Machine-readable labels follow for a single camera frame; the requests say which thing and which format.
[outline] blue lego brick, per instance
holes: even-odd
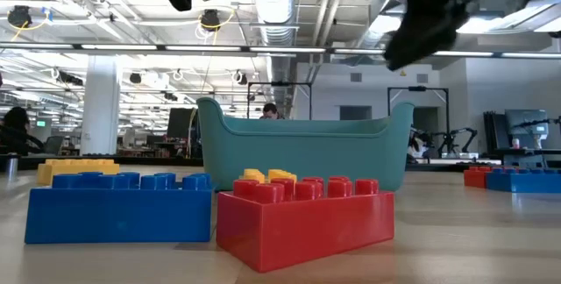
[[[486,187],[512,193],[561,193],[561,174],[555,170],[494,169],[486,174]]]
[[[25,242],[207,242],[213,194],[207,174],[56,175],[31,190]]]

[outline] person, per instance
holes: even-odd
[[[28,135],[30,121],[27,111],[14,107],[6,113],[0,126],[0,145],[6,153],[18,153],[26,156],[29,153],[44,152],[43,143]]]
[[[284,119],[284,117],[277,110],[277,106],[274,103],[267,103],[263,107],[263,116],[261,119]]]

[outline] yellow lego brick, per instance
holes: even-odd
[[[298,181],[296,174],[291,174],[290,172],[280,170],[280,169],[269,169],[269,178],[272,179],[292,179],[294,182]]]
[[[82,172],[101,172],[103,174],[118,174],[119,165],[102,160],[53,160],[49,164],[39,165],[37,171],[37,183],[40,185],[51,185],[53,176],[56,174],[79,174]]]
[[[265,175],[257,169],[245,169],[242,180],[257,180],[259,183],[265,183]]]

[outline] ceiling pipe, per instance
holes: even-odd
[[[330,0],[322,0],[319,7],[319,12],[317,13],[316,26],[314,27],[314,34],[312,35],[312,46],[317,44],[317,38],[319,37],[319,32],[322,30],[323,19],[325,18],[325,12],[327,11],[327,4]]]
[[[295,20],[295,0],[255,0],[259,21],[271,24],[290,24]],[[294,28],[260,28],[265,46],[292,46]],[[266,69],[271,82],[288,82],[291,60],[286,57],[267,57]],[[285,103],[285,90],[272,89],[277,104]]]
[[[319,46],[325,46],[325,43],[327,42],[327,38],[330,35],[331,27],[333,26],[333,21],[335,20],[335,15],[337,14],[337,9],[340,3],[341,0],[334,0],[333,4],[331,5],[330,13],[327,17],[327,22],[325,23],[325,27],[323,28],[323,35],[319,41]]]

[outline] teal plastic bin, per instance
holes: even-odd
[[[231,190],[244,169],[282,169],[298,175],[377,179],[384,190],[403,182],[413,123],[412,103],[391,117],[366,121],[254,120],[225,117],[211,98],[197,100],[204,170]]]

